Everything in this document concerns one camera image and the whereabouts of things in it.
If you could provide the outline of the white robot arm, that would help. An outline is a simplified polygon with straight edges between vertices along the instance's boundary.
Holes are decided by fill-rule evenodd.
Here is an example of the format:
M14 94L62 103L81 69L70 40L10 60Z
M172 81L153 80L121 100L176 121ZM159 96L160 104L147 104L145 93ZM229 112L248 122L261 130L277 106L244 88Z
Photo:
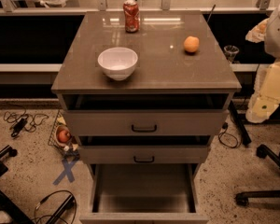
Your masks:
M280 59L280 4L268 19L264 47L268 54Z

